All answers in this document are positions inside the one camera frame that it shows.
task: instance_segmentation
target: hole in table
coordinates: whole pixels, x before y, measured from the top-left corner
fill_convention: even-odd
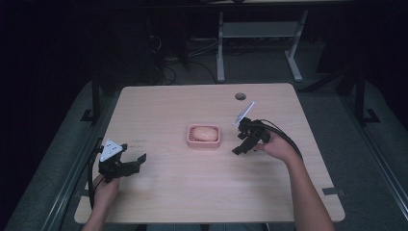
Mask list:
[[[235,98],[238,99],[238,100],[243,101],[243,100],[246,98],[246,94],[241,93],[241,92],[236,93],[236,94],[235,94]]]

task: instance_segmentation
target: wrist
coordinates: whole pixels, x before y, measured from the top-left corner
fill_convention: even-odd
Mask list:
[[[295,151],[291,151],[290,153],[288,153],[288,155],[286,155],[286,158],[282,161],[287,167],[302,163],[302,159],[299,157],[299,155],[297,155]]]
[[[105,226],[105,221],[108,217],[107,213],[93,209],[89,219],[84,226],[83,231],[100,231]]]
[[[105,207],[98,207],[96,204],[93,206],[89,219],[105,222],[108,218],[109,210]]]

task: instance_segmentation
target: human hand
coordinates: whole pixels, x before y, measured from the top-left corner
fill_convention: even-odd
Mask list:
[[[114,178],[110,183],[106,183],[103,175],[99,174],[93,180],[94,188],[94,205],[93,210],[109,213],[114,204],[117,191],[119,189],[119,178]]]
[[[119,178],[106,183],[103,175],[99,174],[92,182],[94,188],[94,202],[90,217],[83,231],[102,231],[105,221],[114,204],[119,189]]]
[[[268,130],[270,139],[268,143],[257,143],[254,146],[255,150],[265,151],[269,156],[288,163],[293,157],[298,157],[293,147],[281,138],[278,134]]]

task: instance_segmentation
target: table leg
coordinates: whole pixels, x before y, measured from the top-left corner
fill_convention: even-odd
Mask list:
[[[296,31],[294,32],[293,45],[292,45],[290,50],[285,51],[286,59],[288,60],[289,66],[290,66],[291,71],[292,71],[292,75],[293,75],[294,80],[296,82],[302,82],[303,81],[303,78],[300,75],[299,68],[297,67],[296,61],[294,60],[294,53],[296,52],[297,45],[299,44],[300,37],[302,35],[302,31],[303,31],[303,27],[304,27],[304,24],[305,24],[305,21],[306,21],[307,13],[308,13],[307,10],[303,11],[302,16],[300,17],[300,19],[299,19],[299,21],[297,23]]]
[[[219,13],[218,24],[218,54],[217,54],[217,81],[223,83],[224,77],[224,60],[222,59],[222,37],[223,37],[223,12]]]

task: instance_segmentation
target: black cable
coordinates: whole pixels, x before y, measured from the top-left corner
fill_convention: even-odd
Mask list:
[[[206,54],[206,53],[208,53],[210,51],[216,50],[218,41],[216,39],[212,39],[212,41],[213,42],[209,46],[206,46],[204,48],[200,48],[200,49],[197,49],[197,50],[191,52],[190,54],[188,54],[188,57],[190,58],[190,57],[193,57],[193,56],[202,56],[202,55],[204,55],[204,54]]]
[[[101,138],[99,138],[99,139],[97,140],[97,142],[96,142],[96,144],[95,144],[95,147],[92,149],[92,152],[89,154],[89,157],[88,157],[88,159],[87,159],[87,161],[86,161],[86,164],[85,164],[85,165],[82,167],[82,169],[81,169],[81,175],[84,173],[85,168],[89,167],[89,162],[90,162],[90,160],[91,160],[91,159],[94,160],[94,158],[96,158],[96,155],[93,155],[93,154],[94,154],[94,153],[96,153],[96,154],[98,153],[97,150],[99,150],[99,149],[97,149],[96,147],[98,146],[98,144],[100,143],[100,141],[102,141]],[[63,218],[65,218],[66,212],[67,212],[67,209],[64,210]],[[62,222],[60,223],[60,227],[59,227],[58,230],[62,230],[62,229],[63,229],[63,224],[64,224],[64,222],[62,221]]]
[[[247,45],[244,45],[241,42],[236,41],[235,44],[231,44],[231,43],[226,44],[223,48],[222,54],[224,56],[242,56],[242,55],[246,55],[252,52],[253,51],[251,51]]]
[[[160,72],[160,75],[161,75],[160,81],[159,81],[159,83],[158,83],[158,85],[161,86],[161,85],[163,84],[163,82],[166,82],[166,81],[165,81],[166,77],[165,77],[165,75],[163,74],[163,71],[160,70],[158,67],[156,67],[156,70],[159,71],[159,72]]]
[[[264,121],[264,122],[267,122],[267,123],[271,124],[273,127],[275,127],[276,129],[278,129],[279,131],[281,131],[283,133],[283,131],[278,126],[276,126],[274,123],[272,123],[271,121],[266,120],[266,119],[260,119],[260,121]]]
[[[98,184],[96,184],[95,188],[92,185],[93,191],[96,191],[96,188],[98,188],[98,186],[101,184],[101,182],[105,179],[105,176],[102,177],[102,179],[98,182]]]
[[[93,209],[93,202],[94,202],[94,189],[93,189],[93,177],[92,177],[92,170],[93,170],[93,164],[95,163],[96,156],[99,152],[102,152],[103,146],[97,147],[99,143],[102,141],[102,138],[99,138],[95,144],[95,147],[92,149],[92,152],[89,154],[88,157],[88,192],[89,192],[89,203],[91,209]]]
[[[125,64],[123,64],[121,61],[119,61],[115,56],[111,55],[111,53],[109,53],[108,50],[106,50],[101,44],[99,44],[99,42],[90,34],[90,32],[88,33],[88,36],[90,37],[90,39],[93,41],[93,43],[101,50],[103,51],[107,57],[109,57],[112,61],[114,61],[116,64],[118,64],[120,67],[122,67],[123,70],[129,72],[129,74],[133,75],[136,78],[141,78],[141,76],[139,76],[137,73],[135,73],[134,71],[132,71],[131,69],[129,69]]]
[[[166,78],[166,76],[163,74],[163,77],[164,77],[164,79],[165,79],[166,85],[170,86],[170,85],[174,84],[175,81],[176,81],[176,78],[177,78],[177,73],[176,73],[176,71],[175,71],[173,68],[171,68],[171,67],[169,67],[169,66],[167,66],[167,65],[164,65],[163,68],[167,68],[168,70],[170,70],[171,72],[173,72],[173,75],[174,75],[173,79],[170,80],[170,83],[168,84],[168,83],[166,82],[167,78]]]
[[[201,65],[201,66],[203,66],[204,68],[206,68],[206,69],[208,70],[208,72],[210,72],[211,76],[213,77],[214,83],[215,83],[215,84],[218,84],[218,81],[217,81],[216,76],[214,76],[213,72],[211,71],[211,69],[210,69],[209,67],[207,67],[207,66],[204,65],[204,64],[201,64],[201,63],[198,63],[198,62],[194,62],[194,61],[190,61],[190,63],[191,63],[191,64],[198,64],[198,65]]]
[[[276,133],[279,137],[281,137],[283,140],[285,140],[293,149],[294,151],[297,153],[297,155],[299,155],[300,159],[303,160],[303,156],[300,153],[299,148],[297,147],[296,143],[294,143],[294,141],[288,136],[286,135],[286,133],[284,133],[280,128],[278,128],[276,125],[274,125],[275,127],[266,125],[266,124],[247,124],[247,126],[252,126],[252,127],[262,127],[262,128],[266,128],[269,129],[270,131]]]

